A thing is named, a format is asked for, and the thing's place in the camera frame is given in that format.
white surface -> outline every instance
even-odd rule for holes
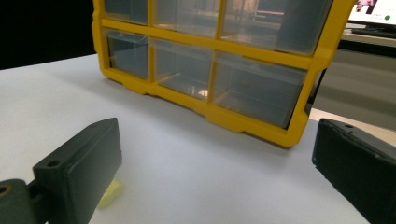
[[[367,223],[317,171],[318,123],[288,150],[103,77],[95,55],[0,71],[0,179],[117,117],[126,192],[91,223]]]
[[[396,39],[385,38],[385,37],[380,37],[380,36],[373,36],[373,35],[352,34],[351,29],[365,28],[365,27],[366,27],[366,25],[347,23],[346,29],[344,30],[344,33],[343,33],[343,36],[341,37],[341,39],[354,41],[354,42],[362,42],[362,43],[366,43],[366,44],[383,45],[383,46],[396,48]]]

